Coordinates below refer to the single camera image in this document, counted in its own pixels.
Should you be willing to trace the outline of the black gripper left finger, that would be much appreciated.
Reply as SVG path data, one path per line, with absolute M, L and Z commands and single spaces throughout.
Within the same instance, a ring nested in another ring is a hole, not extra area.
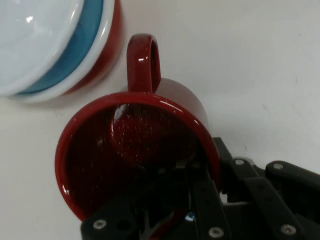
M 208 165 L 161 168 L 108 201 L 80 227 L 84 240 L 228 240 L 231 230 Z

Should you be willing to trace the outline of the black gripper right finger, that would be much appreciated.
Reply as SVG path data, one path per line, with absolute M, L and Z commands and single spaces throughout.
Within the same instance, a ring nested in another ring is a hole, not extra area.
M 223 205 L 230 240 L 318 240 L 320 176 L 276 160 L 265 168 L 232 157 L 215 137 L 221 159 Z

